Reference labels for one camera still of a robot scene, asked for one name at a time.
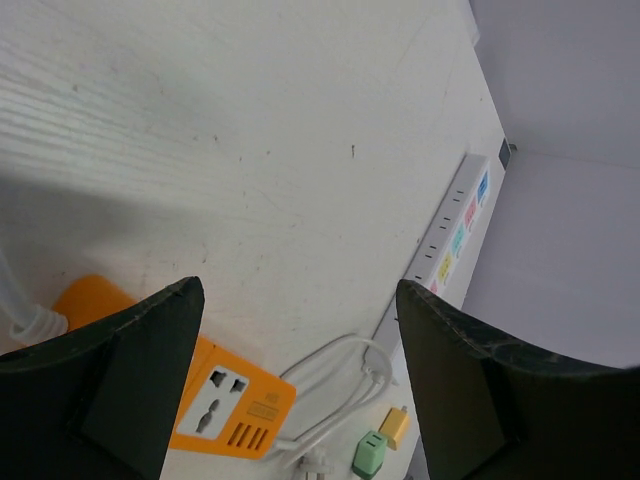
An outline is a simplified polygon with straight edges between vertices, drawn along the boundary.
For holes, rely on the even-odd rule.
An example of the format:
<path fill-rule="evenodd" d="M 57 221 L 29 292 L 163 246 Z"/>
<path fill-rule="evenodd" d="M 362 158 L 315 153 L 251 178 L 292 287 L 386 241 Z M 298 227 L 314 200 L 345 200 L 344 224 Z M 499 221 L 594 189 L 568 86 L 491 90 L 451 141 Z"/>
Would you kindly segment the orange power strip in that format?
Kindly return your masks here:
<path fill-rule="evenodd" d="M 53 310 L 71 330 L 134 305 L 99 275 L 76 280 Z M 273 444 L 296 399 L 296 388 L 199 335 L 169 441 L 172 449 L 257 460 Z"/>

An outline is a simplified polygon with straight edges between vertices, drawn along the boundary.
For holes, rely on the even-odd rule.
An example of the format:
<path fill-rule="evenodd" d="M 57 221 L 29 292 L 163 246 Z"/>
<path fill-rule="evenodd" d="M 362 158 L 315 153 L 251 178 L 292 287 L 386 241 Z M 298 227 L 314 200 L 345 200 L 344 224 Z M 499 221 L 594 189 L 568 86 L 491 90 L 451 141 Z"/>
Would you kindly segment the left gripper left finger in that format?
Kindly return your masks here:
<path fill-rule="evenodd" d="M 204 310 L 185 277 L 1 358 L 4 479 L 157 479 Z"/>

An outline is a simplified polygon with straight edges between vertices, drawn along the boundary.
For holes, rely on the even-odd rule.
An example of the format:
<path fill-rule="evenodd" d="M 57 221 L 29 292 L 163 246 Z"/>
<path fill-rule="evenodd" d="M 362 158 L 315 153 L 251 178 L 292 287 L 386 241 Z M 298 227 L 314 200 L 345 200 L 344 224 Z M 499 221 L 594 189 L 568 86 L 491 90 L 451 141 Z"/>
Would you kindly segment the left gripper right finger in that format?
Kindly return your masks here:
<path fill-rule="evenodd" d="M 639 371 L 564 356 L 402 280 L 396 308 L 433 479 L 635 479 Z"/>

